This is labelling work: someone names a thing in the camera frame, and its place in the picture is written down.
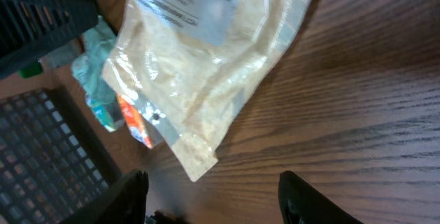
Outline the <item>teal snack packet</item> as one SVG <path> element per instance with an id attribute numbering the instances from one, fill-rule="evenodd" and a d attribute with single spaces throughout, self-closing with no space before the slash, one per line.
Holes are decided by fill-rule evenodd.
<path id="1" fill-rule="evenodd" d="M 116 43 L 116 36 L 102 16 L 98 24 L 82 35 L 85 52 L 71 64 L 72 76 L 86 95 L 100 104 L 109 104 L 116 98 L 114 90 L 104 81 L 102 69 Z"/>

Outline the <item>beige plastic pouch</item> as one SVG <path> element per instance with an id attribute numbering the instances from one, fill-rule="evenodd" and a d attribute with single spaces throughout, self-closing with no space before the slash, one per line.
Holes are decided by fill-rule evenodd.
<path id="1" fill-rule="evenodd" d="M 102 70 L 191 181 L 299 32 L 312 0 L 127 0 Z"/>

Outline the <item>small orange snack packet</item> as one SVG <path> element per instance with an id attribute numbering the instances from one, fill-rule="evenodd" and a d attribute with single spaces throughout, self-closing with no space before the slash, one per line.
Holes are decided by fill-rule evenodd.
<path id="1" fill-rule="evenodd" d="M 154 146 L 164 141 L 158 130 L 142 117 L 130 99 L 120 94 L 117 94 L 116 97 L 126 125 L 137 141 L 149 149 L 153 149 Z"/>

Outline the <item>small teal tissue pack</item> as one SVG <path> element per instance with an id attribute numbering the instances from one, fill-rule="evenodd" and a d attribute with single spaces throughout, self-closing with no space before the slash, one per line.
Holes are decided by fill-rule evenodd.
<path id="1" fill-rule="evenodd" d="M 116 98 L 108 103 L 101 103 L 86 95 L 87 106 L 95 118 L 110 133 L 124 125 L 124 116 Z"/>

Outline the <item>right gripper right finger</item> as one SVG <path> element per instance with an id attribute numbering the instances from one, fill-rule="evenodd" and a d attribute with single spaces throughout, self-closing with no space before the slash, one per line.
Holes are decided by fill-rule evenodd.
<path id="1" fill-rule="evenodd" d="M 280 174 L 278 202 L 284 223 L 362 224 L 292 171 Z"/>

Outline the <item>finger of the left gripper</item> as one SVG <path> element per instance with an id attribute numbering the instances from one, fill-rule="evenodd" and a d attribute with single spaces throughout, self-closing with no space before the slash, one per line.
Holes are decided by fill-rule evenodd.
<path id="1" fill-rule="evenodd" d="M 97 0 L 1 0 L 1 78 L 98 24 Z"/>

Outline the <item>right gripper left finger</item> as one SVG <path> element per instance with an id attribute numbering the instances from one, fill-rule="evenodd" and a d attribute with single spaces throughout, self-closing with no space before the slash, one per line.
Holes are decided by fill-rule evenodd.
<path id="1" fill-rule="evenodd" d="M 62 221 L 62 224 L 144 223 L 148 191 L 147 172 L 133 170 L 117 180 L 105 193 Z"/>

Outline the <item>green lid clear jar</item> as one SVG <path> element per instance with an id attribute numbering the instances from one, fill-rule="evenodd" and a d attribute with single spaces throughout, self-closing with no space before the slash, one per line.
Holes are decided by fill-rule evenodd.
<path id="1" fill-rule="evenodd" d="M 57 69 L 72 63 L 84 52 L 84 50 L 82 39 L 75 38 L 67 44 L 46 54 L 35 63 L 19 70 L 18 74 L 22 78 L 31 78 L 42 74 L 46 68 Z"/>

